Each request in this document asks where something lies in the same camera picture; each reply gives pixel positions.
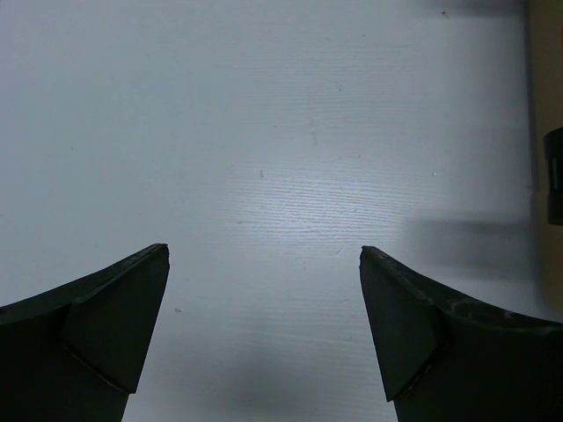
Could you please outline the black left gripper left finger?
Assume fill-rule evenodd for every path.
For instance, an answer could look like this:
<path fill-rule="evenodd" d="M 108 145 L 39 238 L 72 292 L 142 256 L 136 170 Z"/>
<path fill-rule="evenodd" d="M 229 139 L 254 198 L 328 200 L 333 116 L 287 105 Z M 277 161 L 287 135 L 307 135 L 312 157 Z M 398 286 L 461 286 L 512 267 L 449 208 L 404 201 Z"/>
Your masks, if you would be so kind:
<path fill-rule="evenodd" d="M 1 308 L 3 421 L 120 421 L 170 270 L 166 244 Z"/>

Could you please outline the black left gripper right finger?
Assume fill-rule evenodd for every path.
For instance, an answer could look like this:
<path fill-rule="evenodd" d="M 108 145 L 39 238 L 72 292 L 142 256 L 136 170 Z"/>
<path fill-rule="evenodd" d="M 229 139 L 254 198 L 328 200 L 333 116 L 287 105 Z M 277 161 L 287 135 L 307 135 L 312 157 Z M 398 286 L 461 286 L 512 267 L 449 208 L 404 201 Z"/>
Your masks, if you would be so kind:
<path fill-rule="evenodd" d="M 398 420 L 561 420 L 560 323 L 482 302 L 373 246 L 360 279 Z"/>

